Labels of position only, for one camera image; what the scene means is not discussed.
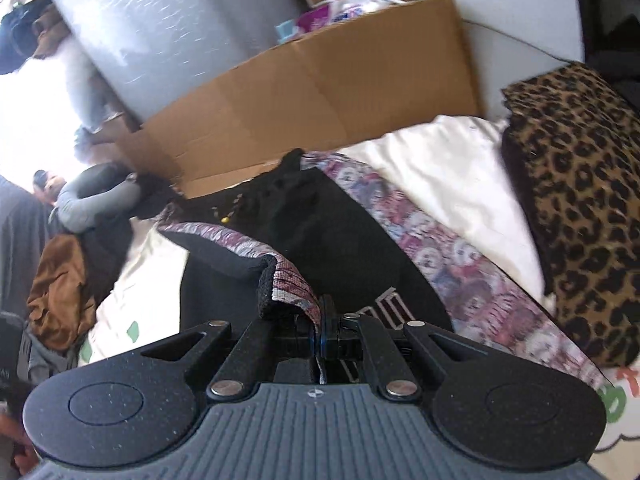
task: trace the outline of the brown satin fabric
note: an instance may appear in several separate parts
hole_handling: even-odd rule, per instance
[[[95,301],[86,297],[85,285],[78,238],[53,237],[42,252],[28,299],[31,330],[47,348],[66,351],[95,324]]]

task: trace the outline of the black fabric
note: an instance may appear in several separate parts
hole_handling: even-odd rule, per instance
[[[81,189],[82,196],[112,189],[130,173],[128,169],[117,164],[101,166],[86,170],[91,171],[95,168],[94,171],[100,178],[88,179],[86,186]],[[78,235],[87,270],[87,293],[94,297],[98,306],[113,290],[113,284],[126,262],[133,238],[129,218],[153,218],[168,202],[178,196],[168,181],[156,176],[140,175],[138,183],[142,187],[142,199],[135,208],[113,218],[102,216],[98,218],[94,229]]]
[[[86,267],[87,296],[93,296],[99,306],[113,290],[127,259],[133,238],[131,223],[126,216],[101,219],[78,238]]]
[[[0,312],[22,319],[46,243],[62,232],[52,207],[0,176]]]
[[[409,257],[321,171],[301,171],[302,153],[290,152],[279,167],[249,182],[187,201],[185,219],[217,223],[242,194],[226,225],[295,264],[317,295],[331,295],[339,314],[375,306],[394,288],[415,317],[452,330],[442,302]]]
[[[578,0],[580,8],[580,22],[582,25],[582,42],[584,43],[584,54],[596,52],[604,36],[602,26],[600,0]]]
[[[180,330],[223,319],[240,334],[260,314],[274,310],[275,258],[244,258],[194,234],[162,234],[189,251],[180,284]]]
[[[32,0],[16,7],[0,22],[0,75],[18,70],[38,47],[32,26],[51,0]]]
[[[542,277],[545,281],[545,295],[549,295],[554,291],[554,276],[551,271],[551,255],[549,254],[549,244],[545,240],[545,231],[537,222],[536,199],[533,196],[533,181],[527,173],[522,150],[511,135],[513,127],[518,128],[517,121],[519,118],[512,118],[512,124],[507,127],[502,135],[502,144],[500,146],[500,155],[504,167],[507,170],[513,193],[518,199],[520,207],[527,217],[527,225],[531,233],[531,238],[538,252],[538,260],[540,261],[540,269]]]
[[[640,24],[637,18],[634,21],[637,24],[635,50],[603,50],[590,56],[586,64],[597,70],[636,112],[640,112]]]

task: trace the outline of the white sheet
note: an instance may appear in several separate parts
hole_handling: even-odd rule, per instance
[[[79,366],[180,332],[180,283],[188,252],[152,220],[132,219],[133,240],[113,291],[96,311]]]
[[[503,129],[439,116],[339,151],[369,164],[543,302],[538,254],[500,158]]]

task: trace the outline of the leopard print blanket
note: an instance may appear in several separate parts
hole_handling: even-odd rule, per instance
[[[558,322],[596,364],[629,364],[640,349],[640,120],[580,63],[503,93],[502,154]]]

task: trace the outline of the gray fabric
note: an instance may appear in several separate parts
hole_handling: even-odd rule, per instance
[[[110,115],[105,95],[94,84],[98,71],[73,35],[60,44],[56,59],[65,68],[66,93],[74,112],[82,126],[94,132]]]
[[[0,176],[0,311],[25,319],[27,298],[45,244],[62,231],[51,206]]]
[[[29,326],[25,334],[31,340],[31,354],[29,357],[29,382],[37,386],[50,377],[66,372],[78,366],[78,348],[74,346],[65,354],[49,350],[33,335]]]
[[[135,182],[121,180],[122,167],[99,164],[83,171],[60,191],[56,208],[62,225],[80,234],[95,227],[98,216],[116,216],[133,209],[142,197]]]
[[[55,2],[104,78],[142,121],[275,46],[275,26],[306,10],[302,0]],[[86,12],[88,6],[100,12]]]

